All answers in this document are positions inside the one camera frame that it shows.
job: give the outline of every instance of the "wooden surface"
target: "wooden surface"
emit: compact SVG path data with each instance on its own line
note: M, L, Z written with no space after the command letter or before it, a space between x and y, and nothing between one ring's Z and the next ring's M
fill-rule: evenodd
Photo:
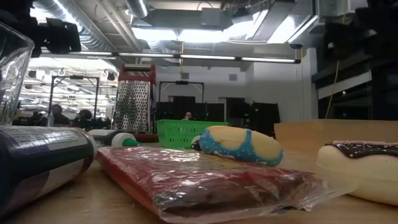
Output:
M275 124L276 139L285 150L317 156L332 141L398 142L398 121L316 119Z
M287 152L281 167L313 170L314 160L303 154ZM291 211L276 217L261 217L228 223L247 224L397 224L398 207L341 196L318 204L312 212ZM164 223L139 205L115 184L95 162L82 179L46 195L2 224L117 224Z

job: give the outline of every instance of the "red package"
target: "red package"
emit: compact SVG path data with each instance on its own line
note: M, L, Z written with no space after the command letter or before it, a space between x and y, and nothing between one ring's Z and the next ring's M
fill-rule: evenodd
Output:
M311 209L336 194L309 172L151 147L104 147L97 160L137 201L170 223L214 223Z

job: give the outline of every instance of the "wooden table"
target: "wooden table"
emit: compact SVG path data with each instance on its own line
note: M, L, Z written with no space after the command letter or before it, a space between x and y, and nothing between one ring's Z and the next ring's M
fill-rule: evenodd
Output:
M313 170L314 158L286 152L281 167ZM398 207L349 195L318 204L312 212L291 211L276 217L229 223L258 224L397 224ZM95 162L83 178L0 220L3 224L164 223L126 194Z

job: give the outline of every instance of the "plastic basket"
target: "plastic basket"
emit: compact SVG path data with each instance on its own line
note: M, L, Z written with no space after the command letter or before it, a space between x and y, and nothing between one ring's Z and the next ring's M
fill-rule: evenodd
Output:
M160 145L171 148L189 148L195 136L210 126L227 126L227 122L184 121L163 119L156 121Z

